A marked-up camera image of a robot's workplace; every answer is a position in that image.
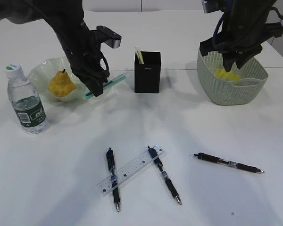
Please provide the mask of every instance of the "pear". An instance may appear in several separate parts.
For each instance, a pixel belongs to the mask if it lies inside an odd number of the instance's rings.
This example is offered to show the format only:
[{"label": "pear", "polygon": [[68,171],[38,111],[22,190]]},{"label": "pear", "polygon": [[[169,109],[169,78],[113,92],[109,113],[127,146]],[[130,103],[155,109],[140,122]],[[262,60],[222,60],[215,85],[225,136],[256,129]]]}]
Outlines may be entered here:
[{"label": "pear", "polygon": [[48,84],[48,90],[57,97],[66,97],[75,90],[75,84],[70,80],[68,73],[64,70],[58,71]]}]

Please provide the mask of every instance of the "green basket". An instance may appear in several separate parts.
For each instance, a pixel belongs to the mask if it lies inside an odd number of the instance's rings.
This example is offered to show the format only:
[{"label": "green basket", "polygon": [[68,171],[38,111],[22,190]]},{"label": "green basket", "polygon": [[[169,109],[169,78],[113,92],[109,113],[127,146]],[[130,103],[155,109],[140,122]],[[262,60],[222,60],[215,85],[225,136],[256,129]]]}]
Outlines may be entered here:
[{"label": "green basket", "polygon": [[217,78],[214,75],[217,68],[224,69],[222,54],[215,51],[203,57],[198,51],[199,81],[207,96],[217,105],[248,104],[258,95],[268,78],[266,70],[255,58],[250,59],[241,69],[233,65],[233,73],[241,78],[236,81]]}]

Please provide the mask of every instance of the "pen tip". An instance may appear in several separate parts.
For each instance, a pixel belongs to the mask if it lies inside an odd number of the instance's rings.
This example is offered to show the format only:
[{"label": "pen tip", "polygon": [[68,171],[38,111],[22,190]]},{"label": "pen tip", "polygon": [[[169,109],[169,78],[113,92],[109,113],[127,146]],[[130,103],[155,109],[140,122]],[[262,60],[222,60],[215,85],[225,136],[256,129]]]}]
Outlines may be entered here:
[{"label": "pen tip", "polygon": [[179,205],[182,205],[179,195],[175,196],[175,198],[176,198],[177,202],[179,203]]},{"label": "pen tip", "polygon": [[119,202],[117,202],[117,203],[115,203],[115,208],[116,208],[116,210],[117,210],[117,212],[119,212]]},{"label": "pen tip", "polygon": [[257,173],[265,173],[264,170],[257,169]]}]

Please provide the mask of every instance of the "bowl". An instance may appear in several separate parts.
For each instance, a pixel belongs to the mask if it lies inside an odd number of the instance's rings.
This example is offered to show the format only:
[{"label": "bowl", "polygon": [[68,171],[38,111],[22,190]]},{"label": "bowl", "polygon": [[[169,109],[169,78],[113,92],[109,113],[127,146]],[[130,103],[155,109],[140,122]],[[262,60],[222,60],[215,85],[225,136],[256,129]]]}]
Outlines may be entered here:
[{"label": "bowl", "polygon": [[[70,80],[75,84],[75,90],[65,97],[57,97],[48,90],[50,80],[56,76],[58,71],[66,69]],[[66,56],[48,59],[39,64],[28,74],[28,79],[37,88],[39,94],[45,96],[51,102],[70,102],[76,99],[82,99],[87,87],[73,73]]]}]

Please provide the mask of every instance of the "plastic bottle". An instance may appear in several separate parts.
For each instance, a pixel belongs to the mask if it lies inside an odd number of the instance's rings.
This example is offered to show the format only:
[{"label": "plastic bottle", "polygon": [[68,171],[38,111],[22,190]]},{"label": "plastic bottle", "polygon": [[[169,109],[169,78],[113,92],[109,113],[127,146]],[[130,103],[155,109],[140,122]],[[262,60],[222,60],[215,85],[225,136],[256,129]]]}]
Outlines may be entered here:
[{"label": "plastic bottle", "polygon": [[24,76],[22,67],[7,65],[5,73],[8,78],[8,98],[11,102],[22,128],[29,134],[37,134],[49,127],[37,89]]}]

